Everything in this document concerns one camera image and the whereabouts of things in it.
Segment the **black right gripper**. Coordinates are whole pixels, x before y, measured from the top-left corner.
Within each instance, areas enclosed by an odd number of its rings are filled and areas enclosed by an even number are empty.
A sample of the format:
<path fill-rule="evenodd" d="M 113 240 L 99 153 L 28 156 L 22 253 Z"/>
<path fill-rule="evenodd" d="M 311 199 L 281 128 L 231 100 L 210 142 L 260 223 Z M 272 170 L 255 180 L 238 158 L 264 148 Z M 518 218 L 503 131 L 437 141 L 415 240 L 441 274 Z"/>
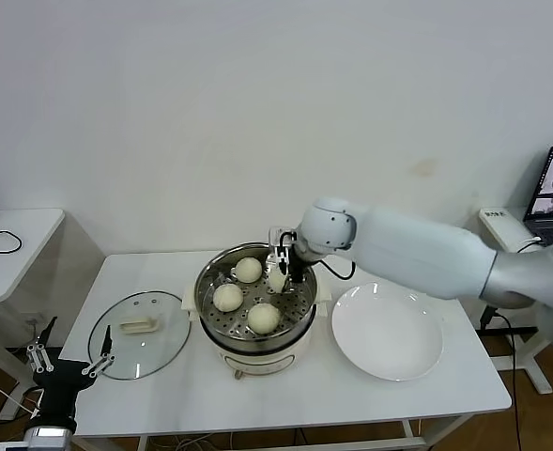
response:
<path fill-rule="evenodd" d="M 283 276 L 289 276 L 290 284 L 302 284 L 303 273 L 309 265 L 307 246 L 302 241 L 292 241 L 288 257 L 285 254 L 276 256 L 277 266 Z"/>

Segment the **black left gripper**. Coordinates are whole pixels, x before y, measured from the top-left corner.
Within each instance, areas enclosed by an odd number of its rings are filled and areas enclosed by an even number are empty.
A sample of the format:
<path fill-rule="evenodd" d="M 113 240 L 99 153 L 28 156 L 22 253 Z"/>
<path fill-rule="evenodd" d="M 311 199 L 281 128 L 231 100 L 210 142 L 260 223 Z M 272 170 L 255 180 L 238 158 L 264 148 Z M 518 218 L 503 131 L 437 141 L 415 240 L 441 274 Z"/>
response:
<path fill-rule="evenodd" d="M 82 361 L 57 360 L 53 364 L 46 350 L 46 344 L 56 320 L 57 317 L 52 317 L 34 343 L 26 348 L 26 357 L 34 372 L 34 382 L 43 390 L 39 414 L 73 419 L 79 393 L 93 384 L 90 376 L 98 376 L 115 361 L 115 356 L 112 354 L 111 327 L 106 327 L 97 360 L 90 364 Z"/>

